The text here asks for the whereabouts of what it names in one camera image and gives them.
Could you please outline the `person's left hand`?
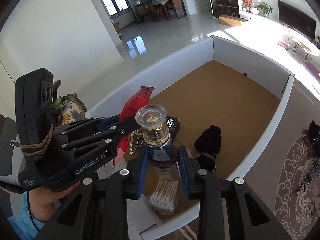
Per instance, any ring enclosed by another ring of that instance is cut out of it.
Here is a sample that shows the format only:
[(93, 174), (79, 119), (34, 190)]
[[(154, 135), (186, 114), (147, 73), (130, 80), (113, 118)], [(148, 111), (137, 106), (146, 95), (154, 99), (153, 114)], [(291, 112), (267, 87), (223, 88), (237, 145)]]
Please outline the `person's left hand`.
[(31, 214), (40, 221), (46, 222), (55, 212), (53, 202), (70, 194), (80, 183), (77, 182), (62, 192), (54, 192), (47, 187), (39, 187), (29, 191)]

